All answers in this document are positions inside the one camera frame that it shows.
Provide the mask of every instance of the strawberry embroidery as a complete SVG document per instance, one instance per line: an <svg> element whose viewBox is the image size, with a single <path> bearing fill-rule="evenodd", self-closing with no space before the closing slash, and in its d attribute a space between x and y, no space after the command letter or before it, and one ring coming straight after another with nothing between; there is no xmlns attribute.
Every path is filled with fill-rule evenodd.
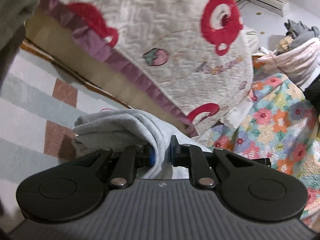
<svg viewBox="0 0 320 240"><path fill-rule="evenodd" d="M152 49L143 54L143 58L149 66L161 66L167 63L169 54L164 49Z"/></svg>

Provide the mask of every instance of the quilted blanket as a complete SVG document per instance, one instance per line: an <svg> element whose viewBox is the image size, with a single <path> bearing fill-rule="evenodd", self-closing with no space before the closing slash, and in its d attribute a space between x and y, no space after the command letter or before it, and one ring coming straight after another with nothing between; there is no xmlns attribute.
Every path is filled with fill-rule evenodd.
<svg viewBox="0 0 320 240"><path fill-rule="evenodd" d="M309 195L301 219L311 226L320 212L320 132L315 109L286 75L265 75L257 68L253 107L240 127L234 131L218 124L198 141L249 159L270 158L272 168L298 178Z"/></svg>
<svg viewBox="0 0 320 240"><path fill-rule="evenodd" d="M234 0L57 0L78 45L202 134L251 88ZM57 2L43 7L58 13ZM80 16L87 28L76 28Z"/></svg>

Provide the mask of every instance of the floral quilt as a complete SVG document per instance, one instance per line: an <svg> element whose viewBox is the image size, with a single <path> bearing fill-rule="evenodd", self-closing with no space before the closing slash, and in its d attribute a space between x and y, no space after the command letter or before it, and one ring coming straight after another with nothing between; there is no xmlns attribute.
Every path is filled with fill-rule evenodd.
<svg viewBox="0 0 320 240"><path fill-rule="evenodd" d="M309 198L301 219L311 226L320 212L320 133L315 109L286 75L255 72L249 114L236 131L223 124L211 128L207 147L223 147L249 159L268 157L272 168L298 178Z"/></svg>

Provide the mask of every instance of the gray fabric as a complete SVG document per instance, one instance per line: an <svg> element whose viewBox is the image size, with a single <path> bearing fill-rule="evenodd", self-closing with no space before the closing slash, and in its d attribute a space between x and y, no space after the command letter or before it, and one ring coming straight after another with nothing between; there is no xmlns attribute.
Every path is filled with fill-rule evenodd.
<svg viewBox="0 0 320 240"><path fill-rule="evenodd" d="M301 21L296 23L293 20L288 20L287 23L284 23L284 26L288 30L286 36L289 35L293 38L293 42L288 46L289 51L299 47L312 38L319 37L320 34L318 27L312 26L310 29Z"/></svg>
<svg viewBox="0 0 320 240"><path fill-rule="evenodd" d="M174 134L180 144L198 145L208 148L182 134L173 125L141 110L103 111L81 116L75 122L74 146L82 153L101 148L112 148L115 152L140 142L148 142L155 150L156 164L149 170L138 171L144 179L188 178L185 168L174 169L170 165L170 140Z"/></svg>
<svg viewBox="0 0 320 240"><path fill-rule="evenodd" d="M30 18L39 0L0 0L0 51Z"/></svg>

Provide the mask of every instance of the light gray towel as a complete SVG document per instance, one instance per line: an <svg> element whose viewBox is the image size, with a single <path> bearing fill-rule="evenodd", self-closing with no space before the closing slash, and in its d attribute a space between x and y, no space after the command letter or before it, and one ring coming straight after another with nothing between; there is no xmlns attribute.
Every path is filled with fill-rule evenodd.
<svg viewBox="0 0 320 240"><path fill-rule="evenodd" d="M169 145L172 135L177 136L180 144L198 145L203 151L210 151L173 125L135 109L81 116L75 122L73 131L77 134L74 146L84 154L102 148L112 148L114 152L119 152L136 143L150 143L155 149L156 163L148 170L139 169L138 177L144 179L188 178L187 169L172 169L170 164Z"/></svg>

